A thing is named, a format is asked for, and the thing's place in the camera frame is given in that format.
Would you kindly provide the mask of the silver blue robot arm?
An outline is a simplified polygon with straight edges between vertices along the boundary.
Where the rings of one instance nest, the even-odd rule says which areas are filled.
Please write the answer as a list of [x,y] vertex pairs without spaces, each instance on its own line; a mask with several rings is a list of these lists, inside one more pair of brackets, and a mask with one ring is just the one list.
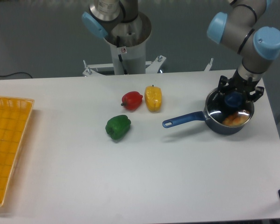
[[[273,27],[258,30],[253,25],[269,8],[269,0],[231,0],[229,14],[218,13],[207,36],[242,56],[232,78],[221,78],[218,90],[231,101],[237,92],[243,100],[257,101],[264,92],[258,82],[280,54],[280,31]],[[149,18],[138,10],[136,0],[93,0],[82,14],[85,27],[110,46],[117,75],[155,73],[159,62],[146,65],[146,42],[152,32]]]

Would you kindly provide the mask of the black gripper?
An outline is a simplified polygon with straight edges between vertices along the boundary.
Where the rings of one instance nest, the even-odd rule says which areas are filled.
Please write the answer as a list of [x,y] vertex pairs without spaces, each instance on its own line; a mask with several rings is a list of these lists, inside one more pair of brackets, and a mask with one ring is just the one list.
[[225,95],[230,91],[243,93],[245,100],[256,102],[264,95],[264,87],[256,86],[261,80],[261,74],[251,73],[246,69],[237,69],[231,79],[221,76],[218,82],[217,91]]

